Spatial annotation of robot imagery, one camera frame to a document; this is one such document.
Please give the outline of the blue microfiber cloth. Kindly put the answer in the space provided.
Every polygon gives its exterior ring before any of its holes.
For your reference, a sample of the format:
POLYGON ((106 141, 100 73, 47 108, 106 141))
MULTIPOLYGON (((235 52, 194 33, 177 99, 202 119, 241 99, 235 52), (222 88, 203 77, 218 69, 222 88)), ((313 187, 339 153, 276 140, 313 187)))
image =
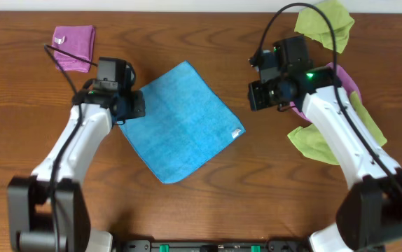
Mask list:
POLYGON ((141 91, 146 115, 120 129, 164 184, 185 179, 246 131, 187 61, 141 91))

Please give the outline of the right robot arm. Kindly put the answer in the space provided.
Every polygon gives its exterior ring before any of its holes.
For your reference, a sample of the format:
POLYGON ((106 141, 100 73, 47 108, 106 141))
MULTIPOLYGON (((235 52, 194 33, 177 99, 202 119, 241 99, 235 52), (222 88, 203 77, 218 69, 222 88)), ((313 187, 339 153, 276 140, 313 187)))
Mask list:
POLYGON ((295 106, 316 127, 342 169, 349 192, 335 222, 313 233, 311 251, 382 250, 402 239, 402 168, 364 125, 353 82, 337 64, 313 67, 305 50, 258 50, 250 63, 255 111, 295 106))

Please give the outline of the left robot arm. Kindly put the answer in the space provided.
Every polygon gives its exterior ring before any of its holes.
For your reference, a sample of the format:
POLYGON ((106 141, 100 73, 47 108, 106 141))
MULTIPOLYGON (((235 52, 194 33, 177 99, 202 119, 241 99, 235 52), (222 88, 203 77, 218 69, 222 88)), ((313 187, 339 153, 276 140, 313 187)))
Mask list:
POLYGON ((13 251, 112 251, 113 235, 92 228, 82 185, 99 145, 114 125, 145 115, 132 80, 85 83, 72 98, 69 120, 30 176, 7 187, 13 251))

